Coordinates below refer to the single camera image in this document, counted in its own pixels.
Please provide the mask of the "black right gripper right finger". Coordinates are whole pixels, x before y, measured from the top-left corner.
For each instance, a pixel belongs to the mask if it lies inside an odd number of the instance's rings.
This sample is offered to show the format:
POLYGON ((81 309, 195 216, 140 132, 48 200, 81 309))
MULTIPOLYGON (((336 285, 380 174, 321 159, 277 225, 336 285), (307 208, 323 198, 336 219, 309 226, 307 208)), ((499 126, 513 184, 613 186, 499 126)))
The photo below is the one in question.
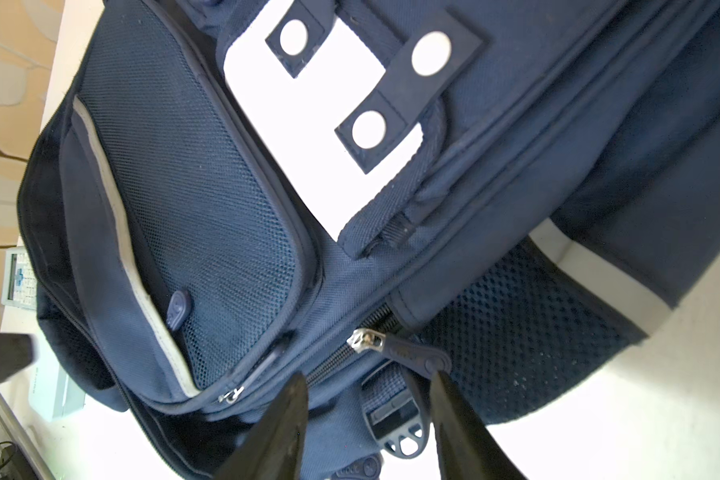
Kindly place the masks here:
POLYGON ((444 371, 430 383, 431 418, 442 479, 524 479, 444 371))

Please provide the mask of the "navy blue student backpack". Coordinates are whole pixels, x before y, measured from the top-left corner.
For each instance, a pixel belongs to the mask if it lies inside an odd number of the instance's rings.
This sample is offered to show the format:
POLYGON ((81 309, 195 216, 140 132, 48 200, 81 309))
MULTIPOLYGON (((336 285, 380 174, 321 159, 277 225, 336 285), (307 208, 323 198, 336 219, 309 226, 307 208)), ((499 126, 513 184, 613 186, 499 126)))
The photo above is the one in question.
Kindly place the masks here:
POLYGON ((486 424, 720 254, 720 1, 107 1, 17 198, 37 319, 209 479, 305 377, 300 475, 486 424))

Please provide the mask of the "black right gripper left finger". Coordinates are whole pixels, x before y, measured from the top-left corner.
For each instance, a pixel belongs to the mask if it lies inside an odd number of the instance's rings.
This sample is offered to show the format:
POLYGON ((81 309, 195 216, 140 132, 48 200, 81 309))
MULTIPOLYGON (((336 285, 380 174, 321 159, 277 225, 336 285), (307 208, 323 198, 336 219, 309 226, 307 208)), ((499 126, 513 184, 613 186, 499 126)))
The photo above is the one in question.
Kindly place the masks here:
POLYGON ((307 424, 308 389, 304 375, 297 372, 214 478, 299 479, 307 424))

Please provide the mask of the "mint green pencil case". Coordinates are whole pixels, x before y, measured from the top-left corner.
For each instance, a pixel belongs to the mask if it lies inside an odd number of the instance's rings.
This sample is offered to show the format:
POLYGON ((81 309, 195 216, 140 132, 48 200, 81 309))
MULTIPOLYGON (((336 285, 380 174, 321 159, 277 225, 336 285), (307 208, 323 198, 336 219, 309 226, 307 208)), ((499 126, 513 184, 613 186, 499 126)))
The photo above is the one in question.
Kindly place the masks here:
POLYGON ((34 346, 36 359, 28 392, 32 409, 47 422, 82 410, 86 394, 61 366, 51 346, 39 336, 34 346))

